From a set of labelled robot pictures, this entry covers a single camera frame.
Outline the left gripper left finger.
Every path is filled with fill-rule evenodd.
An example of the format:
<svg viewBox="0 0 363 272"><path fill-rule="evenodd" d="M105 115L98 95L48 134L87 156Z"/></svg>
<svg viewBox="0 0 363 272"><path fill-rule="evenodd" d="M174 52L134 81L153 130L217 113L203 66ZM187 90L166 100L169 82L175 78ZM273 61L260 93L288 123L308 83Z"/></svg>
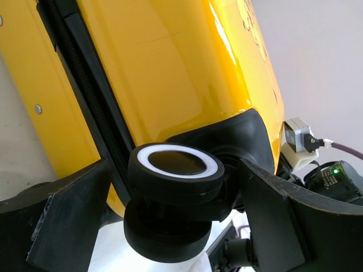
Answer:
<svg viewBox="0 0 363 272"><path fill-rule="evenodd" d="M1 271L87 271L110 182L99 160L1 201Z"/></svg>

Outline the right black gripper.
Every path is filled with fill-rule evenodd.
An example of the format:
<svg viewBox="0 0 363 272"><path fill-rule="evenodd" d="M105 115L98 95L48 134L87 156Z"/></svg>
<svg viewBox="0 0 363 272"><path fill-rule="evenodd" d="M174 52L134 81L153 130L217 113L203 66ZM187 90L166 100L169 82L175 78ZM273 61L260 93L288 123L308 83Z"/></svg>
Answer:
<svg viewBox="0 0 363 272"><path fill-rule="evenodd" d="M282 153L279 157L276 176L301 187L305 186L302 180L298 176L293 174L293 167L289 164L289 162Z"/></svg>

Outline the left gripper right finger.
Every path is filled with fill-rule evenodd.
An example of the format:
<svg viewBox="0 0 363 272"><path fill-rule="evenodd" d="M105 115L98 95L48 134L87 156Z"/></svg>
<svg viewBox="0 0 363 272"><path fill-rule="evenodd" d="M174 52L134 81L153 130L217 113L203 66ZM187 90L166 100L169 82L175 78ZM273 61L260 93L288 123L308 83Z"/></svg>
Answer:
<svg viewBox="0 0 363 272"><path fill-rule="evenodd" d="M260 271L362 271L362 207L337 201L239 161Z"/></svg>

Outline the yellow hard-shell suitcase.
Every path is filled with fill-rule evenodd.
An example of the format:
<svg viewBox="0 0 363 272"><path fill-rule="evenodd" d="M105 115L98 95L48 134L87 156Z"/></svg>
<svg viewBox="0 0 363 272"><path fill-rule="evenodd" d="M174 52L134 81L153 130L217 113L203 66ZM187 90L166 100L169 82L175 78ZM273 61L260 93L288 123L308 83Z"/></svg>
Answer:
<svg viewBox="0 0 363 272"><path fill-rule="evenodd" d="M109 205L135 194L176 199L180 180L148 172L140 145L192 146L219 158L213 193L242 201L237 160L275 173L284 104L251 1L2 1L1 55L55 172L103 155Z"/></svg>

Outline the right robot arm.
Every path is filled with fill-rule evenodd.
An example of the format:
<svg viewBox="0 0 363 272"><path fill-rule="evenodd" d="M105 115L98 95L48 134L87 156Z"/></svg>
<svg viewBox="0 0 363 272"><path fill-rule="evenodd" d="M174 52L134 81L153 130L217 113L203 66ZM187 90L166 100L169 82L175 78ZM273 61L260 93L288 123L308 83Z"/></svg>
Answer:
<svg viewBox="0 0 363 272"><path fill-rule="evenodd" d="M341 202L362 206L362 176L347 162L329 161L319 164L303 178L293 173L293 167L281 155L276 175L286 181Z"/></svg>

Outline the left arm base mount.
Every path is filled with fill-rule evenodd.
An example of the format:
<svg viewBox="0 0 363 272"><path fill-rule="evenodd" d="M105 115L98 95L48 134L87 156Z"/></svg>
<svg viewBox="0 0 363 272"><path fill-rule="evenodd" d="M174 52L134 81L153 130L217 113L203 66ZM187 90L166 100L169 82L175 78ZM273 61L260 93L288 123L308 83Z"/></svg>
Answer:
<svg viewBox="0 0 363 272"><path fill-rule="evenodd" d="M212 271L260 271L245 216L230 219L206 253Z"/></svg>

